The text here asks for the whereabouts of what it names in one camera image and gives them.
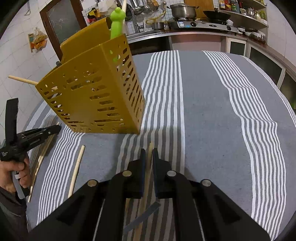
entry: snack package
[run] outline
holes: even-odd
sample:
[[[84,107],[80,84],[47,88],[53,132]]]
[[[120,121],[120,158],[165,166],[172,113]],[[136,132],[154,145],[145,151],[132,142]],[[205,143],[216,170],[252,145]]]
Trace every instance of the snack package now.
[[[39,28],[35,28],[34,30],[34,39],[33,44],[36,51],[41,50],[46,46],[47,43],[47,35],[44,34]]]

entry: table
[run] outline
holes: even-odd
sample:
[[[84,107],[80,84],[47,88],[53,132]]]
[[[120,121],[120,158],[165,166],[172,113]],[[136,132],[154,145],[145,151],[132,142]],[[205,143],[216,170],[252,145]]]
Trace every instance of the table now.
[[[296,116],[272,80],[249,59],[210,51],[133,56],[146,100],[140,135],[74,133],[64,124],[39,170],[27,216],[31,228],[66,200],[81,145],[74,191],[109,180],[155,144],[161,159],[194,181],[210,179],[273,240],[296,210]],[[55,124],[43,102],[27,127]],[[29,152],[31,168],[42,148]],[[147,206],[155,201],[153,177]],[[173,240],[172,200],[143,224],[141,240]],[[137,215],[131,200],[125,224]],[[132,240],[131,231],[123,240]]]

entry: human hand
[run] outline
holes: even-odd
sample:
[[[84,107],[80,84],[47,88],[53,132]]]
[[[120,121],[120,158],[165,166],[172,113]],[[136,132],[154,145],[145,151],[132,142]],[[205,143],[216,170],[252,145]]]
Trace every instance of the human hand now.
[[[16,192],[15,185],[11,179],[11,171],[17,171],[20,175],[20,185],[27,188],[31,185],[29,157],[26,155],[25,164],[16,161],[0,161],[0,187],[10,193]]]

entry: gas stove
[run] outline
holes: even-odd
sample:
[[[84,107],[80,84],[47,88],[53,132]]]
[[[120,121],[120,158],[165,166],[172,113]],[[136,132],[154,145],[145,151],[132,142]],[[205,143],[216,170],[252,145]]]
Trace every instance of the gas stove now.
[[[209,23],[202,21],[188,21],[188,20],[178,20],[178,21],[168,21],[168,26],[170,29],[187,29],[187,30],[210,30],[210,31],[228,31],[233,33],[238,33],[237,28],[233,26],[228,26],[218,23]]]

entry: hose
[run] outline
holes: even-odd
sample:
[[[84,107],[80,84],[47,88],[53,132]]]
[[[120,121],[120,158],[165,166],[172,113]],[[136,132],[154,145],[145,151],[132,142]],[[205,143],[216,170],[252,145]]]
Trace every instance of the hose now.
[[[151,25],[153,22],[155,22],[156,19],[160,18],[161,16],[164,16],[166,14],[166,9],[163,11],[163,13],[157,17],[153,17],[153,18],[148,18],[145,23],[148,24],[148,25]]]

